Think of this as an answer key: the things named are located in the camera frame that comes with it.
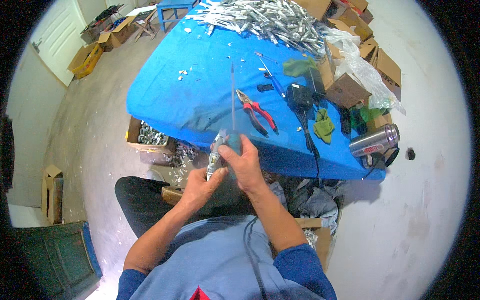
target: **white shoe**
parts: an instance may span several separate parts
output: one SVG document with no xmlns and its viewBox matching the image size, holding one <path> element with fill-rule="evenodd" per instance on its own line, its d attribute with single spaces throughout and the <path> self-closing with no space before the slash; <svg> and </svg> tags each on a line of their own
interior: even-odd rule
<svg viewBox="0 0 480 300">
<path fill-rule="evenodd" d="M 146 175 L 147 179 L 165 182 L 165 178 L 157 170 L 149 169 Z"/>
</svg>

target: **red logo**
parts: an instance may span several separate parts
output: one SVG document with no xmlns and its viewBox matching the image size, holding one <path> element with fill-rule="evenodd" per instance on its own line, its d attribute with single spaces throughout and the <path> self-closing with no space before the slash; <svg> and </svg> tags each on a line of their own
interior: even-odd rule
<svg viewBox="0 0 480 300">
<path fill-rule="evenodd" d="M 364 153 L 371 153 L 371 152 L 377 151 L 377 149 L 378 149 L 377 146 L 372 146 L 372 147 L 368 147 L 368 148 L 363 149 L 363 152 Z"/>
</svg>

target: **sleeve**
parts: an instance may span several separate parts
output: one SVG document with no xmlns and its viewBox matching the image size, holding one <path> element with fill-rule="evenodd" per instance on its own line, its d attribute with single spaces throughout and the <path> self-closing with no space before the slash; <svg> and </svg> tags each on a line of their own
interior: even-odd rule
<svg viewBox="0 0 480 300">
<path fill-rule="evenodd" d="M 284 279 L 292 280 L 326 300 L 336 300 L 335 291 L 322 270 L 320 259 L 308 244 L 280 251 L 273 265 Z"/>
<path fill-rule="evenodd" d="M 119 279 L 119 293 L 117 295 L 117 300 L 130 299 L 146 277 L 147 275 L 137 270 L 124 270 Z"/>
</svg>

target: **person's right hand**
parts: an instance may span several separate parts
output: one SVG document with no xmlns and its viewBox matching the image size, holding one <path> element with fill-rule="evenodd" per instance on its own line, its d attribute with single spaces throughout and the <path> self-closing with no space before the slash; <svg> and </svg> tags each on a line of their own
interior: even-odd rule
<svg viewBox="0 0 480 300">
<path fill-rule="evenodd" d="M 247 194 L 255 193 L 267 187 L 260 171 L 258 150 L 244 134 L 240 135 L 240 139 L 241 156 L 225 145 L 221 145 L 218 152 L 231 165 L 237 176 L 239 188 Z"/>
</svg>

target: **black pants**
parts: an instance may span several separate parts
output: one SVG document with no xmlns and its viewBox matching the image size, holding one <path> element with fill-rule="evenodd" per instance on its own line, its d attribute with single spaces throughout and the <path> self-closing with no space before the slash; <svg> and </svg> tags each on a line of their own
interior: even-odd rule
<svg viewBox="0 0 480 300">
<path fill-rule="evenodd" d="M 117 200 L 137 237 L 143 235 L 172 209 L 172 205 L 163 201 L 164 186 L 170 184 L 139 177 L 122 177 L 115 184 Z M 225 179 L 207 204 L 186 224 L 209 217 L 232 215 L 255 215 L 255 210 L 235 182 Z"/>
</svg>

